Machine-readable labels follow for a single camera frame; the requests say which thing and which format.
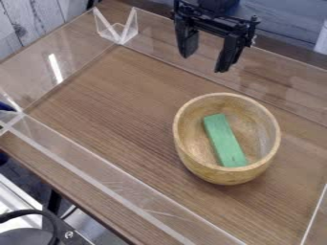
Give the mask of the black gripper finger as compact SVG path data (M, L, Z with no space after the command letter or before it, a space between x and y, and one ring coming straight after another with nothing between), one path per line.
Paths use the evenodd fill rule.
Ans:
M173 17L173 22L179 53L183 58L188 58L197 49L199 31L192 21L180 15Z
M235 33L231 33L224 38L223 49L215 66L216 73L227 72L229 67L237 62L245 43L245 37Z

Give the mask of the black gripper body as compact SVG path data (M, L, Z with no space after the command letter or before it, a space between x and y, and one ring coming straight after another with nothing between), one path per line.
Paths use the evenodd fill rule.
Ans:
M239 0L173 0L172 19L176 15L188 18L199 31L221 38L236 33L245 37L245 46L251 47L260 20L256 15L236 17L237 4Z

